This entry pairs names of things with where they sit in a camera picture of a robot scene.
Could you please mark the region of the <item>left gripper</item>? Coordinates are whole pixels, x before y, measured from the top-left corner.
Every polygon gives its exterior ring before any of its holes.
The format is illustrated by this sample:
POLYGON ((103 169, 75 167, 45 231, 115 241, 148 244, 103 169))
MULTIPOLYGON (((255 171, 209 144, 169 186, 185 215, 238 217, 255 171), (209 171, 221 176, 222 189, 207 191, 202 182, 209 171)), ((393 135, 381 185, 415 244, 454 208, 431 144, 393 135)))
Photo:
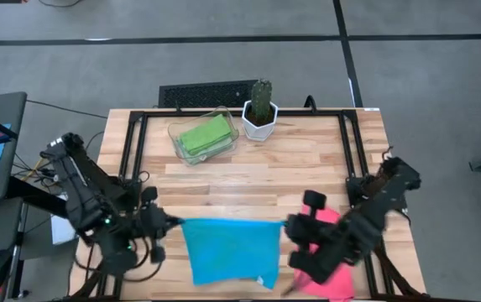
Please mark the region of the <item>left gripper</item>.
POLYGON ((165 248, 160 243, 167 232, 180 226, 183 219, 178 216, 167 214, 165 210, 156 204, 158 190, 155 186, 146 187, 141 193, 141 208, 139 209, 133 224, 133 237, 148 237, 151 243, 151 263, 165 261, 165 248))

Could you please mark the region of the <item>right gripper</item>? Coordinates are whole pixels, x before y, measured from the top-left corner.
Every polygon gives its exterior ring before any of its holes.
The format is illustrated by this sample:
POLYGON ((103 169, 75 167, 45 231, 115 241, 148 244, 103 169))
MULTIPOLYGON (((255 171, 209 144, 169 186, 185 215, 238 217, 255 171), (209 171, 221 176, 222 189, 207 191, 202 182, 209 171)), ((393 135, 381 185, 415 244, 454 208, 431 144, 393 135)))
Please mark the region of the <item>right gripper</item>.
POLYGON ((325 283, 348 255, 348 222, 337 223, 318 221, 318 214, 326 208, 327 196, 315 190, 305 190, 302 205, 297 213, 289 214, 285 221, 285 235, 296 245, 290 253, 289 266, 303 269, 317 284, 325 283), (300 222, 308 223, 311 243, 317 245, 315 252, 308 251, 306 229, 300 222))

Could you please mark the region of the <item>blue microfiber towel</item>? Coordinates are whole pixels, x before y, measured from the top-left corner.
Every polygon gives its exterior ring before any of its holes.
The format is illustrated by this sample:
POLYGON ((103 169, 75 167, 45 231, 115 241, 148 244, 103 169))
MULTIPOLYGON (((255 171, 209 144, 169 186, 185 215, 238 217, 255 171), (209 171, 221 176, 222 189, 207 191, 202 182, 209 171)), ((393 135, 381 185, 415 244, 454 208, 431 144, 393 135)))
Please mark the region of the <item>blue microfiber towel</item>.
POLYGON ((279 276, 278 221, 190 218, 181 224, 193 284, 251 279, 273 289, 279 276))

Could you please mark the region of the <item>bright green microfiber towel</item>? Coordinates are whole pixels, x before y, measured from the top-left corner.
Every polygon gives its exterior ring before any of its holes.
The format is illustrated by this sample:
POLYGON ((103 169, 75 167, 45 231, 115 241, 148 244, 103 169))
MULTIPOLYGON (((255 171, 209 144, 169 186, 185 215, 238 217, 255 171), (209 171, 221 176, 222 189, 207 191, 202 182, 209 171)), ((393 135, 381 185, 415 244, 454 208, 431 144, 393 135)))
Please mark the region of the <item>bright green microfiber towel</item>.
POLYGON ((231 136, 231 128, 223 115, 192 128, 180 135, 180 141, 189 155, 197 155, 206 148, 231 136))

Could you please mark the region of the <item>pink microfiber towel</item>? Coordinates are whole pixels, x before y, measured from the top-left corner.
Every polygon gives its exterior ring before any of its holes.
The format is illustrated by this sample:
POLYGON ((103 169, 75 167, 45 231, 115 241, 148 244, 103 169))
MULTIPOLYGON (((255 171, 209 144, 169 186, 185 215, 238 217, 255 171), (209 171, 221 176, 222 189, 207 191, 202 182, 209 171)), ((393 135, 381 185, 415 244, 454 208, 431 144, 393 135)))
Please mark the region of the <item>pink microfiber towel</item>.
MULTIPOLYGON (((338 218, 340 218, 340 214, 331 208, 316 211, 318 221, 334 223, 338 218)), ((352 271, 346 263, 341 263, 324 284, 312 282, 306 273, 298 269, 294 270, 294 278, 295 281, 304 285, 300 288, 303 294, 328 299, 331 302, 349 302, 355 295, 352 271)))

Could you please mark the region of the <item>white box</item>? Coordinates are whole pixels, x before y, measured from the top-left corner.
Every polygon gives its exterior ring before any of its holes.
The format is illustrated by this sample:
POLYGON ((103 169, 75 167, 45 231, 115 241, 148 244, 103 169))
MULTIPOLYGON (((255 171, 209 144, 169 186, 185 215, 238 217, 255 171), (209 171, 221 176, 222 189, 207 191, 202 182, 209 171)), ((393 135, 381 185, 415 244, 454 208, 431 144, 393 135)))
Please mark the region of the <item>white box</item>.
POLYGON ((53 245, 60 245, 77 237, 76 231, 67 219, 51 215, 50 223, 53 245))

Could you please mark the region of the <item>clear plastic bin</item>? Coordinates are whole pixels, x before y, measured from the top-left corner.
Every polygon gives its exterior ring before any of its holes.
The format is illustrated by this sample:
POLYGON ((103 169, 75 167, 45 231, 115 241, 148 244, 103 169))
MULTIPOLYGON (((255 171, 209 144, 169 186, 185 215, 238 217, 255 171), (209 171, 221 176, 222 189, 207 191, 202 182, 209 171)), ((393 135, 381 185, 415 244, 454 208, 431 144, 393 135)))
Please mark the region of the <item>clear plastic bin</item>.
POLYGON ((215 117, 217 115, 223 115, 227 119, 228 125, 230 126, 230 128, 232 130, 231 136, 229 138, 231 138, 234 141, 234 147, 233 148, 236 147, 236 140, 239 137, 239 131, 234 126, 233 116, 232 116, 231 112, 226 107, 217 107, 214 110, 210 111, 209 113, 198 114, 195 117, 190 117, 187 121, 173 122, 168 126, 168 134, 169 134, 170 140, 173 144, 175 154, 179 159, 183 160, 180 157, 180 152, 178 151, 178 149, 176 147, 176 140, 177 139, 180 140, 180 135, 183 132, 186 132, 186 131, 188 131, 192 128, 195 128, 196 126, 198 126, 200 124, 203 124, 204 122, 212 119, 213 117, 215 117))

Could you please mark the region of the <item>white plant pot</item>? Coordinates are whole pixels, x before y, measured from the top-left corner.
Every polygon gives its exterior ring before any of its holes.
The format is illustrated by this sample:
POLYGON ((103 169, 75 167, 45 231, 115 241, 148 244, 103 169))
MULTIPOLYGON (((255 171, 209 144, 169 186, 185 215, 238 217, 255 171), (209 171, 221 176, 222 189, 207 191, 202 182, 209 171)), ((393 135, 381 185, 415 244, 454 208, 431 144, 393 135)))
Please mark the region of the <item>white plant pot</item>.
POLYGON ((243 104, 243 112, 241 118, 243 121, 243 130, 247 139, 263 142, 274 131, 274 127, 279 113, 279 108, 273 102, 270 102, 269 104, 271 113, 270 122, 262 126, 256 126, 253 122, 248 120, 248 111, 251 107, 251 101, 246 101, 243 104))

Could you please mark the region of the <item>green cactus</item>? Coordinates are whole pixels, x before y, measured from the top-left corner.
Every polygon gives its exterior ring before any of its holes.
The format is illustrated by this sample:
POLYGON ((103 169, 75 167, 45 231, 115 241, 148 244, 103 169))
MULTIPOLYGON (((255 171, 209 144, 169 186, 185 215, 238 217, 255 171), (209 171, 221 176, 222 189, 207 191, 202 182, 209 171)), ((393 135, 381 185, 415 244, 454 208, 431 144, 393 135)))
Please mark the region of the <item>green cactus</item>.
POLYGON ((257 126, 269 123, 272 83, 265 79, 258 80, 252 88, 251 120, 257 126))

